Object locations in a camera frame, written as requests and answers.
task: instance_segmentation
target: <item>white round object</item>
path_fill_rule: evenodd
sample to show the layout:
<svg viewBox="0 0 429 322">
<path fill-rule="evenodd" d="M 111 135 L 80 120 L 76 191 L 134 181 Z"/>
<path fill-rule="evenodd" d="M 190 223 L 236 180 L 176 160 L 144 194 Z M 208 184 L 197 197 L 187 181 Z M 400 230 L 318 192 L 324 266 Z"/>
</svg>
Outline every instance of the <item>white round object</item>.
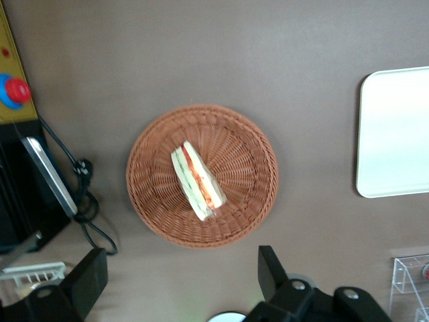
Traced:
<svg viewBox="0 0 429 322">
<path fill-rule="evenodd" d="M 237 312 L 224 312 L 215 315 L 207 322 L 242 322 L 246 316 Z"/>
</svg>

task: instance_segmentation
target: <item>table surface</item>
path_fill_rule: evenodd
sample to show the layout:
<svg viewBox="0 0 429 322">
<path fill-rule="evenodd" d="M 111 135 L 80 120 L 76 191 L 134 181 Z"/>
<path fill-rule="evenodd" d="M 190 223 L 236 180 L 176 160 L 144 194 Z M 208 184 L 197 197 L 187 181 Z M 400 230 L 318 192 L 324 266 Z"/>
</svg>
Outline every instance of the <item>table surface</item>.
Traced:
<svg viewBox="0 0 429 322">
<path fill-rule="evenodd" d="M 97 219 L 119 244 L 87 321 L 206 321 L 262 299 L 257 247 L 322 291 L 354 285 L 384 306 L 394 250 L 428 252 L 427 194 L 365 199 L 355 188 L 360 86 L 378 70 L 429 65 L 429 2 L 3 0 L 36 107 L 92 160 Z M 256 123 L 280 166 L 263 224 L 233 245 L 191 250 L 133 210 L 125 169 L 155 118 L 194 103 Z M 49 141 L 67 178 L 66 157 Z M 79 226 L 16 264 L 77 264 Z"/>
</svg>

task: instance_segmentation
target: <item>emergency stop button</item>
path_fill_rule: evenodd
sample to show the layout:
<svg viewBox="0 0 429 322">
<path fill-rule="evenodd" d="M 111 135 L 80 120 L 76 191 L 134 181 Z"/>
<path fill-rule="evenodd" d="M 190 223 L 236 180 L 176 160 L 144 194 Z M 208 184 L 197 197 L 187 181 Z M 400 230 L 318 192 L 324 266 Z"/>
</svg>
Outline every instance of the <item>emergency stop button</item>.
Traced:
<svg viewBox="0 0 429 322">
<path fill-rule="evenodd" d="M 8 108 L 21 109 L 31 97 L 32 93 L 24 80 L 0 74 L 0 101 Z"/>
</svg>

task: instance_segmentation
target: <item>power cord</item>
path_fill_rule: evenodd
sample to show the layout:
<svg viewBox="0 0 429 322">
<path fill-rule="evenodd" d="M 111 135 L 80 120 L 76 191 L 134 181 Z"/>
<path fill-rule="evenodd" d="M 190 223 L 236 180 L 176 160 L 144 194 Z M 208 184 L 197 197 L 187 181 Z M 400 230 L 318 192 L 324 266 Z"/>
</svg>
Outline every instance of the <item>power cord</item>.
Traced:
<svg viewBox="0 0 429 322">
<path fill-rule="evenodd" d="M 45 130 L 54 139 L 54 141 L 62 148 L 64 153 L 70 159 L 74 173 L 78 179 L 78 192 L 75 194 L 75 201 L 78 207 L 78 213 L 73 217 L 73 220 L 77 222 L 82 228 L 83 234 L 85 235 L 88 242 L 93 248 L 99 248 L 92 237 L 89 235 L 86 226 L 92 228 L 95 232 L 105 238 L 112 246 L 112 251 L 106 252 L 107 255 L 115 255 L 118 252 L 118 248 L 113 241 L 104 231 L 98 228 L 93 220 L 99 214 L 100 205 L 97 199 L 92 193 L 88 191 L 91 179 L 93 177 L 93 164 L 87 159 L 76 160 L 73 155 L 68 151 L 66 146 L 61 142 L 58 136 L 52 131 L 50 126 L 45 120 L 39 115 L 40 123 L 42 123 Z"/>
</svg>

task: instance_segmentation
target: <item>sandwich half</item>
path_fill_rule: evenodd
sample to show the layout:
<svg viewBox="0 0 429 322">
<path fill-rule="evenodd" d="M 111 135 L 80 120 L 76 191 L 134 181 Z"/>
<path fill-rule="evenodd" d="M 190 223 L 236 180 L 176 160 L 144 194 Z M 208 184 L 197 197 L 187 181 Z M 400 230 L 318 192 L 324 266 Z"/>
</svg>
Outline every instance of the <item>sandwich half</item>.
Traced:
<svg viewBox="0 0 429 322">
<path fill-rule="evenodd" d="M 183 191 L 200 220 L 213 215 L 227 198 L 201 157 L 188 141 L 172 152 L 174 170 Z"/>
</svg>

